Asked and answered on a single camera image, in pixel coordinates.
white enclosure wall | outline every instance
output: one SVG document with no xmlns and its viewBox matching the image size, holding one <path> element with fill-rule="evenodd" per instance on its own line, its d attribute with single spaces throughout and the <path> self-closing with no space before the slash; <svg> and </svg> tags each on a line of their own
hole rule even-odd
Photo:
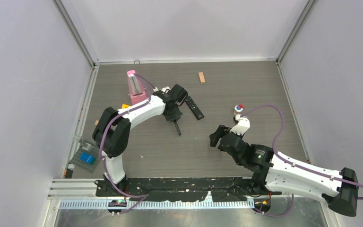
<svg viewBox="0 0 363 227">
<path fill-rule="evenodd" d="M 0 0 L 0 227 L 41 226 L 91 69 L 50 0 Z"/>
<path fill-rule="evenodd" d="M 306 2 L 64 0 L 100 62 L 276 59 Z"/>
<path fill-rule="evenodd" d="M 352 168 L 363 183 L 363 2 L 319 0 L 282 69 L 312 162 Z M 363 201 L 356 218 L 338 218 L 363 226 Z"/>
</svg>

black remote control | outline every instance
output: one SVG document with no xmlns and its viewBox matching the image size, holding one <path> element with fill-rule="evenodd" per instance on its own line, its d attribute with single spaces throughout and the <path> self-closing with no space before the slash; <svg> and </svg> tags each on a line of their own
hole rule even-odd
<svg viewBox="0 0 363 227">
<path fill-rule="evenodd" d="M 202 114 L 202 112 L 198 109 L 198 106 L 195 104 L 195 102 L 193 101 L 193 99 L 188 96 L 186 98 L 186 104 L 187 106 L 190 108 L 190 110 L 193 112 L 194 116 L 196 117 L 197 120 L 201 120 L 204 118 L 204 115 Z"/>
</svg>

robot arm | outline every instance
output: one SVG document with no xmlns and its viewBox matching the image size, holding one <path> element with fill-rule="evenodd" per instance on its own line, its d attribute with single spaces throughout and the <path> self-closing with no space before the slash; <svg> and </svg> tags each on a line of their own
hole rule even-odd
<svg viewBox="0 0 363 227">
<path fill-rule="evenodd" d="M 181 135 L 176 122 L 182 113 L 177 103 L 185 99 L 186 96 L 187 91 L 176 84 L 172 89 L 165 87 L 154 92 L 147 105 L 140 102 L 125 109 L 114 110 L 112 107 L 108 107 L 104 110 L 93 133 L 93 139 L 97 146 L 101 145 L 104 130 L 108 123 L 117 115 L 123 114 L 113 122 L 112 126 L 116 126 L 116 128 L 109 129 L 102 151 L 102 156 L 105 157 L 105 166 L 115 184 L 126 178 L 123 170 L 122 153 L 129 142 L 130 130 L 143 121 L 162 114 L 168 122 L 175 123 L 176 129 Z"/>
<path fill-rule="evenodd" d="M 342 171 L 324 169 L 278 152 L 282 158 L 293 162 L 293 165 L 290 165 L 274 155 L 272 148 L 263 145 L 249 145 L 242 140 L 244 133 L 250 127 L 247 118 L 238 114 L 234 121 L 237 124 L 232 128 L 220 125 L 217 131 L 210 135 L 210 145 L 215 147 L 220 140 L 218 149 L 232 156 L 237 165 L 254 173 L 253 188 L 257 193 L 288 192 L 297 194 L 327 203 L 329 208 L 337 213 L 355 216 L 358 187 L 333 180 L 344 178 L 357 182 L 355 171 L 348 168 L 344 168 Z M 295 165 L 325 173 L 331 177 L 326 178 L 294 167 Z"/>
</svg>

gray table surface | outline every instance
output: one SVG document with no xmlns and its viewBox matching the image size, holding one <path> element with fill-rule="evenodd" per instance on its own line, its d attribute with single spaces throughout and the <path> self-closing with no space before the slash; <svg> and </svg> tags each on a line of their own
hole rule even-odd
<svg viewBox="0 0 363 227">
<path fill-rule="evenodd" d="M 305 161 L 291 109 L 277 71 L 271 61 L 161 63 L 101 65 L 98 71 L 83 138 L 92 141 L 95 121 L 109 106 L 119 109 L 130 104 L 126 72 L 136 72 L 158 88 L 183 86 L 202 110 L 205 118 L 197 121 L 186 105 L 178 121 L 182 135 L 163 116 L 153 117 L 130 132 L 123 153 L 123 166 L 128 177 L 212 177 L 251 176 L 237 166 L 225 152 L 209 146 L 209 135 L 218 125 L 232 127 L 233 108 L 245 105 L 248 111 L 263 104 L 278 106 L 284 114 L 285 127 L 277 141 L 277 150 Z M 201 84 L 198 73 L 206 83 Z M 266 107 L 248 116 L 251 128 L 244 136 L 249 144 L 272 145 L 280 128 L 280 117 Z M 73 178 L 102 178 L 102 162 L 91 174 L 76 167 Z"/>
</svg>

wooden block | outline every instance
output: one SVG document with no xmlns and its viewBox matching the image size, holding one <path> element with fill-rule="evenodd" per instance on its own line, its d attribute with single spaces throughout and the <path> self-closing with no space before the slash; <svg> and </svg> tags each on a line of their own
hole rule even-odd
<svg viewBox="0 0 363 227">
<path fill-rule="evenodd" d="M 198 75 L 199 75 L 199 80 L 201 81 L 201 84 L 205 84 L 204 73 L 199 72 Z"/>
</svg>

